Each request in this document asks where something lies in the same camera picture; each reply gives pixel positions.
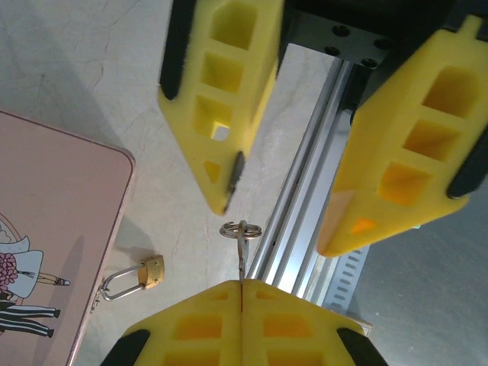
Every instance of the pink box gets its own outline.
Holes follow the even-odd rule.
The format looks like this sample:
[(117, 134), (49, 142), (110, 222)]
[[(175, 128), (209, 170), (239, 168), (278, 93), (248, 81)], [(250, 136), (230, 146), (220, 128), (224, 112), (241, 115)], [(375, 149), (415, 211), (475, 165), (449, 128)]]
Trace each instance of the pink box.
[(0, 112), (0, 364), (71, 364), (130, 188), (125, 150)]

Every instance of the pink flower bouquet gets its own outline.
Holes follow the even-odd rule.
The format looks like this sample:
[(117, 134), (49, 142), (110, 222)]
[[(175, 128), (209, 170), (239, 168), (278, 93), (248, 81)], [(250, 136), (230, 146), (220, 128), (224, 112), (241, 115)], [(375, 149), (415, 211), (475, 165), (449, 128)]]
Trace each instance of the pink flower bouquet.
[(17, 279), (17, 262), (12, 253), (0, 253), (0, 293), (8, 291), (8, 285)]

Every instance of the metal rail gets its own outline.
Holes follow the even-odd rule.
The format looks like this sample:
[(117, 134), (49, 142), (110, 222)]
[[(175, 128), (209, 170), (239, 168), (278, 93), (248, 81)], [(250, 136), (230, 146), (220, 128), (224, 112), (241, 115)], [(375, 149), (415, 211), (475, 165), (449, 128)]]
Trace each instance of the metal rail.
[[(362, 265), (353, 272), (343, 270), (353, 278), (345, 279), (347, 287), (341, 286), (346, 284), (341, 276), (348, 275), (336, 270), (347, 259), (320, 257), (315, 247), (348, 138), (351, 112), (341, 109), (341, 100), (351, 69), (351, 63), (340, 59), (332, 63), (247, 274), (321, 306), (335, 307), (340, 313), (347, 311)], [(367, 252), (355, 253), (358, 262), (353, 262), (364, 263)]]

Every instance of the white dress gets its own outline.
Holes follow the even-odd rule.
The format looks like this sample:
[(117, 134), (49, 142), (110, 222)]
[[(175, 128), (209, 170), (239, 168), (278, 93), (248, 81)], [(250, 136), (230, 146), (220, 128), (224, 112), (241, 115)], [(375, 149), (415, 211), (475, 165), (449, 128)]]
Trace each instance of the white dress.
[(40, 250), (29, 250), (30, 247), (31, 243), (26, 236), (18, 242), (0, 243), (0, 253), (12, 253), (17, 262), (18, 277), (7, 289), (23, 299), (31, 295), (43, 262), (43, 253)]

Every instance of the yellow foam gripper pad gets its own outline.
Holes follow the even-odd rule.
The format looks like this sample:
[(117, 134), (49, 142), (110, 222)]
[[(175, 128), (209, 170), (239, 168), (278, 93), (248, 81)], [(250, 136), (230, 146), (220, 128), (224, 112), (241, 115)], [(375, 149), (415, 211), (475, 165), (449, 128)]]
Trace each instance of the yellow foam gripper pad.
[(257, 280), (228, 281), (130, 327), (149, 332), (135, 366), (354, 366), (353, 320)]
[(158, 99), (208, 205), (223, 215), (275, 83), (283, 0), (193, 3), (191, 23), (175, 19), (172, 31), (170, 21)]
[(317, 249), (341, 255), (461, 209), (447, 188), (488, 121), (488, 43), (436, 31), (356, 112)]

